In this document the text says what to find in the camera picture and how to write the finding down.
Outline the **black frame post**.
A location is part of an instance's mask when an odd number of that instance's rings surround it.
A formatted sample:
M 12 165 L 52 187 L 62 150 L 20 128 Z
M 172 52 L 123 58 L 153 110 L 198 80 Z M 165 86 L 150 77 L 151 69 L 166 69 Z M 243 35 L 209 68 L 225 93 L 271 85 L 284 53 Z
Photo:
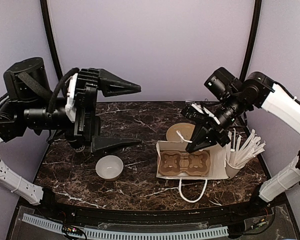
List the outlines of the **black frame post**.
M 49 47 L 50 56 L 52 59 L 53 67 L 57 76 L 57 79 L 60 80 L 63 76 L 56 43 L 54 39 L 53 29 L 52 29 L 52 23 L 50 19 L 50 13 L 49 13 L 49 7 L 48 7 L 48 1 L 47 0 L 40 0 L 40 8 L 41 8 L 41 14 L 42 14 L 42 20 L 44 24 L 45 29 L 45 35 Z
M 251 20 L 251 26 L 249 31 L 249 37 L 248 42 L 246 46 L 246 51 L 240 71 L 239 80 L 243 82 L 246 79 L 248 69 L 250 66 L 250 62 L 252 59 L 252 54 L 255 46 L 258 26 L 259 26 L 259 20 L 261 15 L 261 9 L 262 9 L 262 0 L 255 0 L 254 1 L 254 7 L 253 7 L 253 14 L 252 14 L 252 20 Z

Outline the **small green circuit board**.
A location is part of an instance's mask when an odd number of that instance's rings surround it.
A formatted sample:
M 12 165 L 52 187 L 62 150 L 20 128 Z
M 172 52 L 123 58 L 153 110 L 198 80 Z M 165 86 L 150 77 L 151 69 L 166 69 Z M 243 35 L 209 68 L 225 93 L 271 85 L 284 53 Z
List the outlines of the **small green circuit board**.
M 61 232 L 68 235 L 76 235 L 76 236 L 82 236 L 82 230 L 71 225 L 63 224 L 61 228 Z

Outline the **white wrapped straw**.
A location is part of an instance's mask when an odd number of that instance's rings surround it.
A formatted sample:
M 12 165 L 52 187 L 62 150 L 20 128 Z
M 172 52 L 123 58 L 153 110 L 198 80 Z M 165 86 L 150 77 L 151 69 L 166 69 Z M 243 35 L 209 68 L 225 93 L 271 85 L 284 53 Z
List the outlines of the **white wrapped straw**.
M 231 142 L 226 145 L 226 161 L 229 163 Z
M 248 163 L 251 159 L 256 157 L 259 153 L 264 151 L 264 146 L 266 142 L 261 142 L 260 136 L 255 136 L 253 140 L 250 141 L 248 148 L 244 151 L 243 158 L 241 159 L 239 168 L 242 168 L 246 163 Z
M 232 131 L 230 131 L 230 139 L 231 139 L 231 144 L 230 144 L 230 157 L 229 157 L 229 164 L 233 167 L 234 166 L 234 157 L 236 153 L 236 135 L 237 131 L 235 128 L 233 128 Z
M 242 161 L 243 155 L 244 155 L 244 151 L 248 148 L 248 145 L 250 144 L 250 141 L 254 139 L 255 137 L 255 130 L 252 129 L 249 137 L 247 138 L 247 140 L 244 142 L 244 144 L 241 146 L 240 150 L 237 152 L 236 154 L 236 158 L 235 158 L 235 167 L 239 167 L 240 162 Z
M 239 135 L 238 138 L 237 138 L 235 153 L 234 153 L 234 156 L 233 156 L 233 166 L 234 167 L 237 164 L 237 157 L 238 157 L 239 150 L 240 150 L 241 140 L 242 140 L 242 136 Z

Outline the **white paper cup holder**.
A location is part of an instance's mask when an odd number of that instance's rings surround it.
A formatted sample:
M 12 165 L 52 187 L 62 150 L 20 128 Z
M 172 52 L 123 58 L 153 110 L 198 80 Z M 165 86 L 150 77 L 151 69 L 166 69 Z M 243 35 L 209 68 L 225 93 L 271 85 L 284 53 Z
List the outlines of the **white paper cup holder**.
M 225 171 L 229 180 L 233 179 L 240 170 L 241 168 L 233 167 L 228 162 L 226 162 Z

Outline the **white ceramic bowl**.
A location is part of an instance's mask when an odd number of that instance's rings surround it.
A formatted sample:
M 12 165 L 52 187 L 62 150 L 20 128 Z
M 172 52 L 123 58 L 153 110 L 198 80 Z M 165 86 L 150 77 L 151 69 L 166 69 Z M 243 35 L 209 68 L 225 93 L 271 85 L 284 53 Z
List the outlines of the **white ceramic bowl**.
M 97 175 L 108 182 L 118 180 L 123 169 L 123 161 L 115 155 L 106 155 L 100 158 L 95 165 Z

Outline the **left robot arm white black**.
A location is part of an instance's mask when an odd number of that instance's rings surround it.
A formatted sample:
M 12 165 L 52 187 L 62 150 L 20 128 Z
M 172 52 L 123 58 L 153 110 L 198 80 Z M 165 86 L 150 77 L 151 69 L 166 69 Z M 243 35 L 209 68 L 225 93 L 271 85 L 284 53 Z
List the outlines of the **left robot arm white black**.
M 115 97 L 139 93 L 138 84 L 124 80 L 102 68 L 72 68 L 50 89 L 44 60 L 32 57 L 16 62 L 4 72 L 6 94 L 0 98 L 0 143 L 22 137 L 27 129 L 37 135 L 49 131 L 52 143 L 64 135 L 76 152 L 89 148 L 106 152 L 140 143 L 137 138 L 101 136 L 101 120 L 96 115 L 97 96 Z M 61 213 L 55 193 L 29 182 L 0 158 L 0 184 L 40 206 L 50 218 Z

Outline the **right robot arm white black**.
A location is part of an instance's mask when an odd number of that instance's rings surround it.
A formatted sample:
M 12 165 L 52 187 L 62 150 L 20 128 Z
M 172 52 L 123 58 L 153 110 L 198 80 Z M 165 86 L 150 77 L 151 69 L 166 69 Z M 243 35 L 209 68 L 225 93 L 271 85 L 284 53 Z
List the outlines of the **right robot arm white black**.
M 205 81 L 204 86 L 221 102 L 213 113 L 197 110 L 194 105 L 182 110 L 182 115 L 195 122 L 195 128 L 185 150 L 198 150 L 230 142 L 227 130 L 238 116 L 259 108 L 281 119 L 300 135 L 300 102 L 285 87 L 265 74 L 255 71 L 246 80 L 239 80 L 220 67 Z M 300 150 L 292 162 L 274 177 L 259 185 L 245 205 L 245 213 L 256 217 L 271 202 L 300 182 Z

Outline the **left black frame post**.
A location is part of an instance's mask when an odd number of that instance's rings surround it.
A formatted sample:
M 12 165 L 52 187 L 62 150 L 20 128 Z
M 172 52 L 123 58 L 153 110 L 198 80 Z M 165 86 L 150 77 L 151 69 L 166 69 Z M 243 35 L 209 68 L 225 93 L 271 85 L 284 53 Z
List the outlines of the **left black frame post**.
M 47 0 L 40 0 L 40 8 L 41 8 L 41 14 L 42 14 L 42 20 L 44 24 L 45 29 L 45 35 L 49 47 L 50 56 L 52 59 L 53 67 L 57 76 L 57 79 L 60 80 L 63 76 L 56 43 L 54 39 L 53 29 L 52 29 L 52 23 L 50 19 L 50 13 L 49 13 L 49 7 L 48 7 L 48 1 Z

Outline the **black front rail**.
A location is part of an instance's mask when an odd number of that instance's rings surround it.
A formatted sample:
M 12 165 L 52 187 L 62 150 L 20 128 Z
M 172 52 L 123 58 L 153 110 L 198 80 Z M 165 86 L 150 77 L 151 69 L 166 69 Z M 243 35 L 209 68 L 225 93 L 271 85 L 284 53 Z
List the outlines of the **black front rail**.
M 247 213 L 248 202 L 226 206 L 215 206 L 197 209 L 183 209 L 172 211 L 128 211 L 110 210 L 91 207 L 81 207 L 55 202 L 50 207 L 40 208 L 20 200 L 15 209 L 15 217 L 22 217 L 24 213 L 34 214 L 57 223 L 73 226 L 94 226 L 101 224 L 119 225 L 181 225 L 207 222 L 221 225 L 240 225 L 245 220 L 266 216 L 266 220 L 274 222 L 283 219 L 292 222 L 290 205 L 285 194 L 279 195 L 270 206 L 258 212 Z

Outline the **right black frame post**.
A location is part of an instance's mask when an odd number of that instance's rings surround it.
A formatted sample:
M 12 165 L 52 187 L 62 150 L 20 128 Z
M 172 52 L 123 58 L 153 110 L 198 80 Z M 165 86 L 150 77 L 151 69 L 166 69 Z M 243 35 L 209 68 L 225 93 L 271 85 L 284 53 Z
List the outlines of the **right black frame post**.
M 254 7 L 253 7 L 253 14 L 252 14 L 252 20 L 251 20 L 251 26 L 249 31 L 249 37 L 248 42 L 246 46 L 246 51 L 240 71 L 239 80 L 243 82 L 246 79 L 248 69 L 250 66 L 250 62 L 252 59 L 252 54 L 255 46 L 258 26 L 259 26 L 259 20 L 261 15 L 261 9 L 262 9 L 262 0 L 255 0 L 254 1 Z

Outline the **black paper coffee cup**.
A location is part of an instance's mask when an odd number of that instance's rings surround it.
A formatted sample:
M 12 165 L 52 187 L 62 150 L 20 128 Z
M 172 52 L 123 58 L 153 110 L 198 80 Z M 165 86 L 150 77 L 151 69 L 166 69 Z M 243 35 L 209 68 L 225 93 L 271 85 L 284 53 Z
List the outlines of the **black paper coffee cup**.
M 68 143 L 76 153 L 80 153 L 86 148 L 85 144 L 79 140 L 68 140 Z

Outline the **brown paper bag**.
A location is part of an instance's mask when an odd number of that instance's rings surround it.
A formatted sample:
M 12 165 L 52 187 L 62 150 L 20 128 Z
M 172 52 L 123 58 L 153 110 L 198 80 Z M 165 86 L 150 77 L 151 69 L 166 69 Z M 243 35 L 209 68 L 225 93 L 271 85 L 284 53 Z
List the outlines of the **brown paper bag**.
M 177 131 L 177 134 L 182 138 L 181 142 L 175 142 L 175 141 L 162 141 L 159 140 L 155 147 L 157 151 L 157 170 L 156 170 L 156 177 L 166 180 L 178 180 L 178 191 L 180 197 L 188 202 L 188 203 L 196 203 L 198 202 L 204 195 L 205 190 L 208 185 L 208 181 L 212 180 L 226 180 L 229 177 L 226 173 L 226 148 L 220 146 L 219 144 L 216 144 L 214 146 L 207 147 L 205 149 L 198 150 L 200 152 L 207 151 L 210 154 L 210 169 L 206 176 L 190 176 L 186 173 L 181 173 L 177 176 L 164 176 L 159 173 L 159 162 L 160 162 L 160 153 L 163 151 L 180 151 L 180 152 L 186 152 L 186 146 L 188 143 L 190 143 L 189 140 L 185 140 L 179 131 Z M 182 183 L 184 180 L 203 180 L 204 185 L 202 188 L 202 191 L 199 195 L 199 197 L 195 200 L 187 199 L 183 192 L 182 192 Z

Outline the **beige round plate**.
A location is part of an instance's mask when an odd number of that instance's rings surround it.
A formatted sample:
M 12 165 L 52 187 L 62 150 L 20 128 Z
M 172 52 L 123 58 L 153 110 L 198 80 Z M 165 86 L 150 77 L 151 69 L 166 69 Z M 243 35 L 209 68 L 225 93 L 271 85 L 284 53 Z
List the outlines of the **beige round plate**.
M 183 139 L 177 133 L 177 131 L 179 131 L 185 140 L 190 141 L 194 129 L 195 129 L 194 124 L 185 123 L 185 122 L 176 123 L 171 127 L 169 127 L 169 129 L 167 130 L 166 140 L 170 142 L 182 142 Z

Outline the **brown cardboard cup carrier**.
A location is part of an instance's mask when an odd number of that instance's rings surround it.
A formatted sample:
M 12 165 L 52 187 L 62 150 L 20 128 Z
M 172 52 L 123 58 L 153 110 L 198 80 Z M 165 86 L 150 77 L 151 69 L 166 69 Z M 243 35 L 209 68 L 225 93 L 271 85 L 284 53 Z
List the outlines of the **brown cardboard cup carrier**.
M 208 151 L 193 153 L 177 150 L 165 150 L 160 153 L 158 172 L 163 176 L 178 176 L 185 173 L 188 176 L 204 177 L 211 167 Z

